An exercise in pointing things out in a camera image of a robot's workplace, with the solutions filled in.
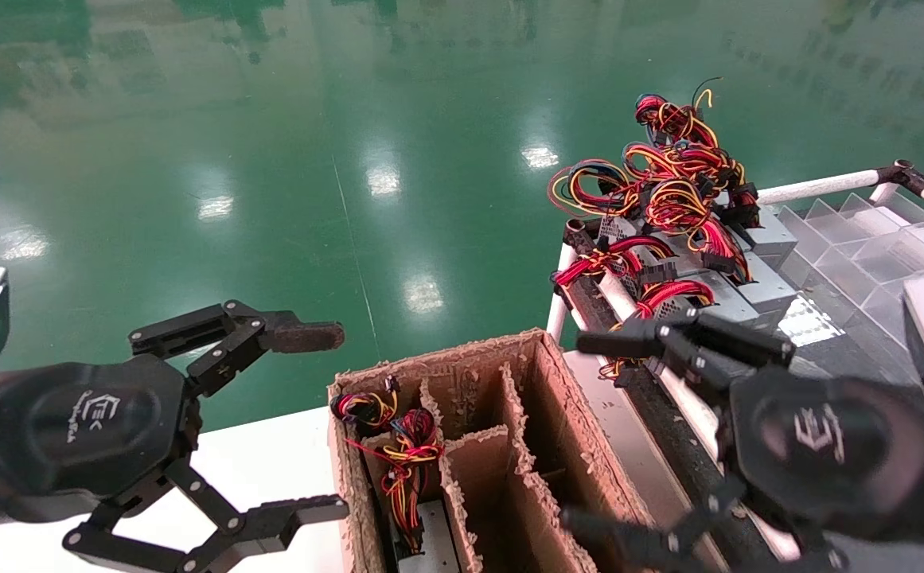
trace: green epoxy floor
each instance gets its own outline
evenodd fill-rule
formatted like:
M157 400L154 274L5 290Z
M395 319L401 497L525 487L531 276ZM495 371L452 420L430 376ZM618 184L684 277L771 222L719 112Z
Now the green epoxy floor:
M218 428L543 325L553 163L617 160L637 95L709 76L760 186L924 170L924 1L0 0L0 366L120 361L226 298L345 324L208 400Z

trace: cardboard divider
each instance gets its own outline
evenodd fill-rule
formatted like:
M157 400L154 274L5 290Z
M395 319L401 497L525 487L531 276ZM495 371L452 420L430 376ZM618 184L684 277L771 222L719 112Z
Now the cardboard divider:
M594 572L589 555L557 527L556 502L542 498L546 486L513 471L512 446L505 425L447 443L444 501L457 516L455 538L468 545L457 548L464 570Z
M516 381L523 411L528 417L524 443L535 460L533 473L543 479L560 505L577 505L593 513L642 522L641 515L621 516L614 511L614 508L629 507L619 501L629 493L633 494L630 485L625 487L622 483L593 475L598 471L597 467L606 466L598 463L600 453L594 447L599 444L594 446L592 440L585 439L589 424L595 420L587 418L586 412L581 411L585 402L581 388L549 384L552 377L559 375L560 360L560 356L542 348L535 354L527 377ZM584 545L603 573L625 570L614 548L603 544Z
M651 519L552 338L534 330L341 374L328 392L381 392L389 373L399 377L403 403L425 407L439 427L439 494L463 571L625 570L606 548L587 552L560 527L563 505L637 523ZM335 427L332 439L344 436L345 428ZM382 497L367 472L379 489L386 466L335 446L338 490L353 508L346 570L393 570L374 544L386 525L366 515Z
M445 439L483 431L501 423L502 383L498 364L466 360L450 373L427 378L426 388L439 407Z

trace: metal pipe frame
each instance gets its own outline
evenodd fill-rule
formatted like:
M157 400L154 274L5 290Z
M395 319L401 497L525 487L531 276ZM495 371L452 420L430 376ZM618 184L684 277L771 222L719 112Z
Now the metal pipe frame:
M862 188L862 186L875 186L872 192L871 202L874 204L881 198L890 195L896 189L908 189L909 192L924 199L924 174L914 170L912 164L905 160L898 160L893 166L879 168L879 170L855 171L855 173L845 173L834 175L834 177L825 177L821 179L812 179L812 181L801 181L797 184L780 185L770 189L760 189L758 202L760 204L770 205L785 203L797 199L813 198L826 193L837 193L851 191L851 189ZM559 271L563 271L571 262L575 261L577 253L570 244L563 244L559 261ZM599 291L603 294L604 300L610 304L618 320L623 322L632 315L635 301L630 297L628 291L624 289L617 277L609 271L605 273L603 280L598 285ZM563 312L567 311L567 305L560 296L552 299L550 304L550 316L548 320L548 332L557 340L560 340L561 331L563 331ZM585 329L586 322L578 309L571 308L571 314L575 316L575 323L580 329ZM716 427L717 419L712 410L699 399L699 396L688 389L680 377L673 374L669 368L663 367L656 376L665 387L666 394L675 402L677 409L684 415L684 420L692 428L697 436L703 449L706 450L709 458L716 464ZM770 545L770 550L782 561L796 559L799 555L797 544L789 534L778 531L764 523L761 519L751 515L756 526L766 543Z

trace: black connector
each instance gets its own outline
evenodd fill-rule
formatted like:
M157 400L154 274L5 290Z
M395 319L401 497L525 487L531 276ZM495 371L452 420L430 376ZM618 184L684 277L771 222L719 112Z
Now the black connector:
M397 381L397 376L395 374L388 374L388 377L384 378L384 391L401 392L401 385L399 381Z
M719 182L721 185L730 184L731 177L735 177L737 173L731 167L723 167L722 170L716 174L716 182Z
M640 286L654 283L668 283L677 279L677 267L673 259L663 259L658 264L646 265L635 277Z
M735 264L734 257L723 257L702 251L702 266L710 269L710 271L723 272L724 275L733 275L738 265Z
M726 207L717 216L721 224L727 226L739 226L739 228L759 226L759 206L754 203Z
M710 193L713 192L713 188L716 186L716 184L714 184L713 181L710 181L709 177L705 177L705 175L702 174L699 175L699 177L696 177L696 181L696 189L699 190L699 199L706 199L709 197Z
M599 187L600 195L610 195L611 193L618 191L621 188L620 185L615 184L613 181L607 181L606 179L596 179L596 186Z
M731 200L734 201L735 205L739 203L736 199L741 193L748 193L756 201L759 199L759 192L756 191L755 184L738 185L737 188L731 191Z

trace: yellow wire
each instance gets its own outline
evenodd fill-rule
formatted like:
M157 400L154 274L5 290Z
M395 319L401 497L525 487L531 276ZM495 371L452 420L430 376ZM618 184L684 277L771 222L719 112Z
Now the yellow wire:
M708 103L706 104L706 106L712 108L712 106L713 106L713 91L710 90L710 88L705 88L705 90L702 90L702 93L699 94L699 97L698 97L698 98L696 98L696 100L695 100L695 109L698 109L698 108L699 108L699 102L702 101L702 98L707 98Z

